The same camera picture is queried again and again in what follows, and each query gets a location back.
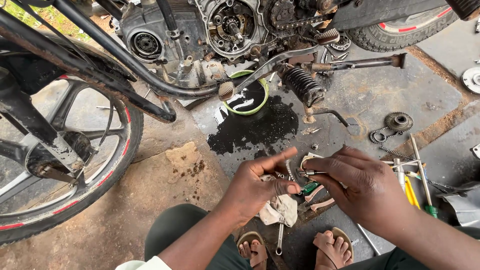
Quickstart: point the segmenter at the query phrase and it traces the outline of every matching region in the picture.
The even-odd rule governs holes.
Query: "sandal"
[[[333,234],[333,238],[330,238],[329,236],[323,233],[317,233],[317,235],[315,236],[315,239],[313,240],[313,244],[317,246],[318,249],[323,251],[325,255],[327,255],[327,257],[332,261],[333,265],[335,265],[336,269],[339,269],[341,267],[344,267],[344,263],[343,261],[340,261],[340,258],[338,256],[335,256],[334,248],[333,248],[333,244],[335,243],[335,240],[339,236],[343,237],[344,243],[348,243],[347,250],[351,252],[352,256],[350,258],[352,260],[353,260],[353,247],[352,247],[352,243],[350,242],[350,238],[341,229],[337,227],[333,227],[331,231]]]
[[[259,241],[260,245],[252,245],[253,240]],[[240,244],[243,244],[243,242],[245,242],[245,241],[248,242],[248,244],[250,245],[250,250],[257,253],[257,255],[255,255],[250,260],[250,266],[253,268],[257,264],[264,261],[265,263],[264,263],[263,270],[266,270],[267,269],[267,262],[266,261],[267,261],[268,255],[267,255],[267,249],[265,247],[265,242],[264,242],[263,238],[257,232],[245,233],[237,241],[237,248],[240,249]]]

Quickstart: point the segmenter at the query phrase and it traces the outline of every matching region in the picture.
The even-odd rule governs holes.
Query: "spring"
[[[318,52],[316,51],[316,52],[313,53],[313,61],[312,61],[312,63],[317,63],[317,61],[318,61]]]
[[[290,68],[283,75],[283,84],[310,108],[319,99],[323,99],[324,90],[306,71],[301,68]]]
[[[397,157],[399,157],[399,158],[403,158],[403,159],[405,159],[405,160],[407,160],[407,161],[412,161],[412,160],[414,160],[413,158],[411,158],[411,157],[409,157],[409,156],[407,156],[407,155],[404,155],[404,154],[402,154],[402,153],[400,153],[400,152],[397,152],[397,151],[395,151],[395,150],[392,150],[392,149],[388,149],[388,148],[386,148],[386,147],[384,147],[384,146],[380,146],[380,149],[383,150],[383,151],[385,151],[385,152],[387,152],[387,153],[389,153],[389,154],[392,154],[392,155],[394,155],[394,156],[397,156]]]
[[[332,68],[332,64],[324,64],[324,63],[312,63],[312,71],[324,71],[330,70]]]

